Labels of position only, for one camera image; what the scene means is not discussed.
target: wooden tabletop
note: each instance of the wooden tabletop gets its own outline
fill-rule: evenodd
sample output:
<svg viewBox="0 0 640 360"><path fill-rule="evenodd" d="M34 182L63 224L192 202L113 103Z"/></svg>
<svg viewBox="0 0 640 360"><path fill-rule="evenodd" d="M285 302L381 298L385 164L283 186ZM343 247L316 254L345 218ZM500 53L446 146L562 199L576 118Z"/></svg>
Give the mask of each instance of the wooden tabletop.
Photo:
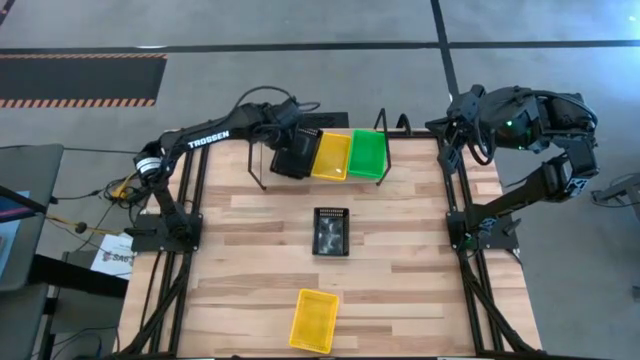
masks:
<svg viewBox="0 0 640 360"><path fill-rule="evenodd" d="M268 187L263 192L247 173L246 142L211 147L201 209L205 226L192 265L179 355L314 356L288 345L302 288L340 297L332 355L473 354L460 270L444 220L448 205L436 142L391 140L390 149L393 167L377 187L354 177L336 183L273 174L268 170L273 152L258 145L252 165ZM474 201L499 196L495 167L467 158ZM174 196L181 167L171 178ZM311 254L314 207L349 208L349 257ZM158 211L153 205L150 210ZM525 341L539 348L520 265L505 251L485 254L498 308ZM123 346L138 331L154 259L155 254L135 259L119 328ZM482 310L480 318L490 349ZM169 332L165 326L165 349Z"/></svg>

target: green plastic basket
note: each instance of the green plastic basket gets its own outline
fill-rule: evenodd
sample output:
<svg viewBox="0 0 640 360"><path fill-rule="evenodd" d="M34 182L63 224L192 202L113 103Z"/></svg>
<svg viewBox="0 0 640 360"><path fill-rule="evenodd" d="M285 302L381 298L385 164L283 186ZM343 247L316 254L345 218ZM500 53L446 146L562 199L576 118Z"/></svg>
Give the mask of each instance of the green plastic basket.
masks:
<svg viewBox="0 0 640 360"><path fill-rule="evenodd" d="M384 174L387 146L383 133L354 130L349 157L349 174L380 179Z"/></svg>

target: black basket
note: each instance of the black basket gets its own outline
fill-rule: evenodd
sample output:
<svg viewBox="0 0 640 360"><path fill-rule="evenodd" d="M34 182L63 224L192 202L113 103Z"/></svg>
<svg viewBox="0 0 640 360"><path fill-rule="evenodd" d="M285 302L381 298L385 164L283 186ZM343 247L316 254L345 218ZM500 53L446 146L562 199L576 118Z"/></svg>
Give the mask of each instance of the black basket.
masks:
<svg viewBox="0 0 640 360"><path fill-rule="evenodd" d="M298 128L291 147L280 149L273 155L270 170L294 179L308 177L311 175L321 138L322 130Z"/></svg>
<svg viewBox="0 0 640 360"><path fill-rule="evenodd" d="M349 255L349 209L315 208L313 255Z"/></svg>

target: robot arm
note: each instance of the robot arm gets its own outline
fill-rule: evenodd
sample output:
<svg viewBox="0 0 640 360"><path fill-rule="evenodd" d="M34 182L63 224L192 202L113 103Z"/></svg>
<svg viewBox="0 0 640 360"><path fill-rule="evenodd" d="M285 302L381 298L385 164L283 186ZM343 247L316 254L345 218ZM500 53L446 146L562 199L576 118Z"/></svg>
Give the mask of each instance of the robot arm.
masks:
<svg viewBox="0 0 640 360"><path fill-rule="evenodd" d="M490 203L466 209L465 227L475 233L490 232L498 218L537 201L563 202L579 195L588 180L598 174L593 154L597 123L580 94L517 86L486 93L482 86L474 85L451 103L447 118L425 126L444 137L438 162L449 174L457 170L465 145L481 165L492 161L497 148L536 154L550 144L564 149L563 154L543 162L522 179L520 187Z"/></svg>
<svg viewBox="0 0 640 360"><path fill-rule="evenodd" d="M184 153L228 139L262 141L273 149L288 146L302 111L295 98L279 105L248 103L227 116L188 128L165 132L134 158L143 185L168 179Z"/></svg>
<svg viewBox="0 0 640 360"><path fill-rule="evenodd" d="M228 139L261 141L274 150L287 148L293 141L298 122L303 118L301 106L291 96L278 105L236 105L222 118L165 132L158 140L145 145L134 157L134 163L140 182L151 190L160 205L160 216L142 216L141 224L136 222L136 229L127 229L134 236L134 247L138 244L136 236L146 236L146 239L163 239L161 249L191 251L197 248L199 220L188 216L168 189L177 160L186 152ZM147 218L154 222L145 223Z"/></svg>

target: gray floor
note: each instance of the gray floor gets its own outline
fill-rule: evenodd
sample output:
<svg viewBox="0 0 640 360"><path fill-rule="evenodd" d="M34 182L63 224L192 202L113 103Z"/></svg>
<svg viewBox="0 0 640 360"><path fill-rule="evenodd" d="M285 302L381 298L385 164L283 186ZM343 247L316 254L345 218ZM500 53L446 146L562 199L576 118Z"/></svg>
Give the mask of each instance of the gray floor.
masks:
<svg viewBox="0 0 640 360"><path fill-rule="evenodd" d="M442 0L449 41L624 40L640 38L637 1ZM427 0L16 0L0 26L0 47L81 47L436 41ZM452 51L461 91L521 85L581 92L600 117L601 175L589 190L640 171L640 48L469 49ZM439 50L170 54L156 107L0 110L0 145L60 142L137 150L162 130L226 113L249 87L280 85L326 111L348 111L370 126L380 107L414 126L443 116L449 94ZM254 100L275 100L257 94ZM551 156L502 151L503 183ZM132 170L129 155L67 151L56 188L81 194ZM96 222L107 205L68 202L52 211ZM640 352L640 222L631 209L605 209L588 195L518 213L525 276L544 348L555 354L635 359ZM112 209L104 226L127 226ZM79 240L47 227L39 252L59 256ZM73 350L68 350L70 358Z"/></svg>

